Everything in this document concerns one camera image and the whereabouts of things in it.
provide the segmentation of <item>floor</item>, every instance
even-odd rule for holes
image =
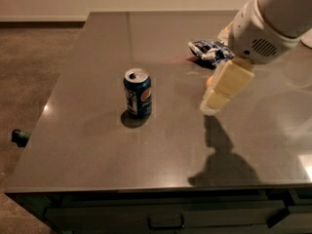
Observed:
[[[81,28],[0,29],[0,233],[55,234],[4,195],[24,151],[13,129],[32,132]]]

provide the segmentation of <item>aluminum can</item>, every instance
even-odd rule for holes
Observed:
[[[152,112],[151,80],[145,69],[129,69],[124,78],[128,112],[144,118]]]

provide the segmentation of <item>pepsi can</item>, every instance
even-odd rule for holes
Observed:
[[[129,69],[124,78],[128,112],[144,118],[152,112],[151,80],[145,69]]]

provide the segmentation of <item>gray tabletop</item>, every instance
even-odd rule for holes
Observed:
[[[188,41],[216,40],[234,12],[92,13],[7,192],[310,185],[312,90],[285,68],[312,64],[299,44],[255,68],[215,117],[199,110],[212,72]],[[123,77],[145,68],[152,115],[125,114]]]

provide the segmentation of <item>can lid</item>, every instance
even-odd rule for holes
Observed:
[[[141,83],[148,78],[148,72],[139,67],[129,69],[125,74],[125,79],[131,83]]]

